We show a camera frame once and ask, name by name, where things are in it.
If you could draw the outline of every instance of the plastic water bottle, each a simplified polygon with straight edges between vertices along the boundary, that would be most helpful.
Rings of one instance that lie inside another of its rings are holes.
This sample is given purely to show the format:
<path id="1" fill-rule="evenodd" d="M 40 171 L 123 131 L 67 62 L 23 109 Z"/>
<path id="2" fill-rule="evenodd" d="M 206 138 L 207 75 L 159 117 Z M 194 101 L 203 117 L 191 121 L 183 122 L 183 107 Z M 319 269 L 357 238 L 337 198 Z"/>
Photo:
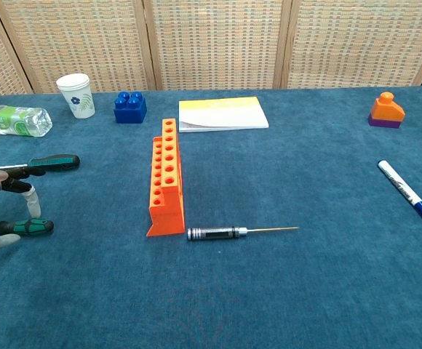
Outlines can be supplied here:
<path id="1" fill-rule="evenodd" d="M 0 105 L 0 135 L 43 137 L 51 127 L 51 118 L 43 108 Z"/>

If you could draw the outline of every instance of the marker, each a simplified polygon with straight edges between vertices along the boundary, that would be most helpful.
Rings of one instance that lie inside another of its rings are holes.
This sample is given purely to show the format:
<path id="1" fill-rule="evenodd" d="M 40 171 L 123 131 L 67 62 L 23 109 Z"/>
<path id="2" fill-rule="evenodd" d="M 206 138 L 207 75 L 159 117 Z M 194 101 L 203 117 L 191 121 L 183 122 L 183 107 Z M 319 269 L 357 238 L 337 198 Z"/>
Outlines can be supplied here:
<path id="1" fill-rule="evenodd" d="M 386 160 L 381 160 L 378 162 L 378 167 L 386 175 L 386 177 L 395 185 L 395 188 L 399 190 L 400 193 L 412 204 L 416 212 L 422 217 L 422 200 L 421 198 L 413 191 L 412 188 L 399 176 L 397 172 L 392 168 L 391 165 Z"/>

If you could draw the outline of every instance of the table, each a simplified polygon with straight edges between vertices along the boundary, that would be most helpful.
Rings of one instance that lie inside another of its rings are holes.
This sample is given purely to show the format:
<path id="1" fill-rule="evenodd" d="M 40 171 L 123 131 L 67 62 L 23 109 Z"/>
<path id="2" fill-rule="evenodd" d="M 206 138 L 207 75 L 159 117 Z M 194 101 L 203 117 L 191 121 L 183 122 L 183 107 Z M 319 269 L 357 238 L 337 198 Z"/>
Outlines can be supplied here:
<path id="1" fill-rule="evenodd" d="M 399 129 L 370 127 L 389 90 Z M 299 225 L 189 242 L 146 238 L 151 151 L 178 101 L 257 96 L 269 128 L 179 134 L 187 227 Z M 43 138 L 0 135 L 0 165 L 75 153 L 32 177 L 51 236 L 0 249 L 0 348 L 422 348 L 422 219 L 376 164 L 422 197 L 422 87 L 144 92 L 143 124 L 116 124 L 115 93 L 75 119 L 62 95 Z M 0 192 L 0 220 L 27 219 Z"/>

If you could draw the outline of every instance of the white paper cup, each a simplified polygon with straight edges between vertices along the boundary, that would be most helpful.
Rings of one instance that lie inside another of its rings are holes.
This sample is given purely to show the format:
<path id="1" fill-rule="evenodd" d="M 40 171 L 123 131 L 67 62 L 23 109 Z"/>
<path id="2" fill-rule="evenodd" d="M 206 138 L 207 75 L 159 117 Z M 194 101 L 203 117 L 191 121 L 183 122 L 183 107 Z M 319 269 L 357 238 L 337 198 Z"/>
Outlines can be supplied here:
<path id="1" fill-rule="evenodd" d="M 73 116 L 78 119 L 86 119 L 95 113 L 95 105 L 93 104 L 92 91 L 89 87 L 87 74 L 65 75 L 59 78 L 56 84 L 71 108 Z"/>

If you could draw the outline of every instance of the precision screwdriver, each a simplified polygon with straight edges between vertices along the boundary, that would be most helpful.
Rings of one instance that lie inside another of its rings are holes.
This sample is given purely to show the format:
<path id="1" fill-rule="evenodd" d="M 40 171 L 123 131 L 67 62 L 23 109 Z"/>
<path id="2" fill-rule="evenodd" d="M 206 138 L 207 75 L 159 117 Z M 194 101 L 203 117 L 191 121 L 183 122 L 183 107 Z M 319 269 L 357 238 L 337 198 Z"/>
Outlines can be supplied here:
<path id="1" fill-rule="evenodd" d="M 18 222 L 0 222 L 0 235 L 17 234 L 19 236 L 40 236 L 49 234 L 54 229 L 54 223 L 50 220 L 20 220 Z"/>
<path id="2" fill-rule="evenodd" d="M 80 158 L 71 154 L 56 154 L 40 159 L 31 159 L 28 164 L 0 166 L 1 170 L 14 169 L 18 167 L 38 167 L 45 171 L 67 171 L 76 169 L 80 165 Z"/>
<path id="3" fill-rule="evenodd" d="M 247 233 L 258 231 L 276 231 L 276 230 L 295 230 L 298 227 L 283 227 L 283 228 L 261 228 L 261 229 L 246 229 L 243 227 L 225 227 L 225 228 L 189 228 L 187 230 L 187 238 L 190 241 L 194 240 L 210 240 L 216 238 L 240 238 L 247 236 Z"/>

